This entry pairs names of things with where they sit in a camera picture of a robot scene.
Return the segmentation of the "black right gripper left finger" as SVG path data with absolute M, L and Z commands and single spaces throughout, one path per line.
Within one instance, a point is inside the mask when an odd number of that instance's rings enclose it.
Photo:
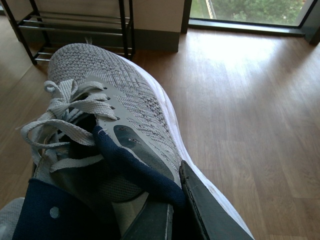
M 123 240 L 171 240 L 173 214 L 174 208 L 171 204 L 148 199 L 121 238 Z

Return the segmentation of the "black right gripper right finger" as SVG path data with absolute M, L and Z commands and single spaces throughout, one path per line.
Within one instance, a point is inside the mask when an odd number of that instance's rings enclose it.
M 253 240 L 248 226 L 221 191 L 187 161 L 179 168 L 196 240 Z

